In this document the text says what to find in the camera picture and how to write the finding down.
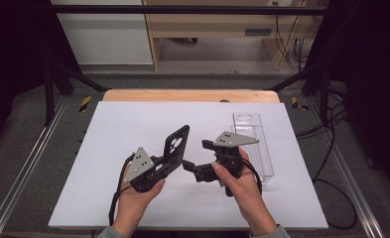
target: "person's left hand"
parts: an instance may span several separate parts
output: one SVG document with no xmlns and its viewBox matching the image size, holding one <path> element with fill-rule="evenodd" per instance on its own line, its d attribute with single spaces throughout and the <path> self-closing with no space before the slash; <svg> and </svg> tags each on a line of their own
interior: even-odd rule
<svg viewBox="0 0 390 238">
<path fill-rule="evenodd" d="M 127 166 L 124 175 L 126 175 L 129 167 Z M 122 182 L 120 189 L 126 190 L 121 192 L 119 196 L 117 216 L 112 225 L 114 230 L 124 237 L 131 237 L 149 203 L 161 192 L 164 184 L 165 180 L 161 179 L 151 190 L 138 192 L 130 185 L 130 182 Z"/>
</svg>

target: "white cabinet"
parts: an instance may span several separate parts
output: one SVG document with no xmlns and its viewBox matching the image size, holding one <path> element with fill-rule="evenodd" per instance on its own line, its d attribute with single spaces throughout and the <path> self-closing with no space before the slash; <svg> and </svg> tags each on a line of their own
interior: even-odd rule
<svg viewBox="0 0 390 238">
<path fill-rule="evenodd" d="M 52 0 L 54 5 L 142 5 L 140 0 Z M 79 64 L 152 64 L 142 14 L 58 14 Z"/>
</svg>

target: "hand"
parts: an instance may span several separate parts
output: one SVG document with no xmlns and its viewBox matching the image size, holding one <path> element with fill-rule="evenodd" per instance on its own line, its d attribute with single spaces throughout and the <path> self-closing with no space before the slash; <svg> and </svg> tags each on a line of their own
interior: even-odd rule
<svg viewBox="0 0 390 238">
<path fill-rule="evenodd" d="M 127 166 L 124 175 L 126 175 L 129 166 Z M 131 237 L 138 227 L 148 204 L 163 189 L 165 180 L 159 180 L 151 190 L 147 192 L 136 191 L 129 182 L 122 182 L 121 192 L 118 201 L 118 211 L 112 227 L 124 237 Z"/>
<path fill-rule="evenodd" d="M 240 155 L 248 160 L 248 155 L 241 148 Z M 263 198 L 257 188 L 257 183 L 253 173 L 243 168 L 239 179 L 219 163 L 212 163 L 216 175 L 220 178 L 221 184 L 228 186 L 238 203 L 240 212 L 250 226 L 253 236 L 272 233 L 277 229 L 277 225 Z"/>
</svg>

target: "yellow and black tape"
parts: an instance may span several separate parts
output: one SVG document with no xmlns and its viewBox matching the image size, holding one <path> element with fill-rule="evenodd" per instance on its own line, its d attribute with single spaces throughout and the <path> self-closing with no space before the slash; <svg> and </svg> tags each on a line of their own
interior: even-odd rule
<svg viewBox="0 0 390 238">
<path fill-rule="evenodd" d="M 83 98 L 82 104 L 80 104 L 79 112 L 84 112 L 86 110 L 86 107 L 89 104 L 90 98 L 91 98 L 91 96 L 85 96 L 85 98 Z"/>
<path fill-rule="evenodd" d="M 293 97 L 293 108 L 294 109 L 302 109 L 302 110 L 309 110 L 310 108 L 308 106 L 300 106 L 300 104 L 297 101 L 296 97 Z"/>
</svg>

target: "clear plastic container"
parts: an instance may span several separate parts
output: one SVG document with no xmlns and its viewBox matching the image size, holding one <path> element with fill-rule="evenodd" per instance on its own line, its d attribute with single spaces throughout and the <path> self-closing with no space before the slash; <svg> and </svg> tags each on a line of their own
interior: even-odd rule
<svg viewBox="0 0 390 238">
<path fill-rule="evenodd" d="M 260 114 L 257 112 L 234 112 L 234 132 L 259 139 L 259 143 L 241 146 L 249 155 L 250 163 L 259 174 L 263 187 L 274 175 Z"/>
</svg>

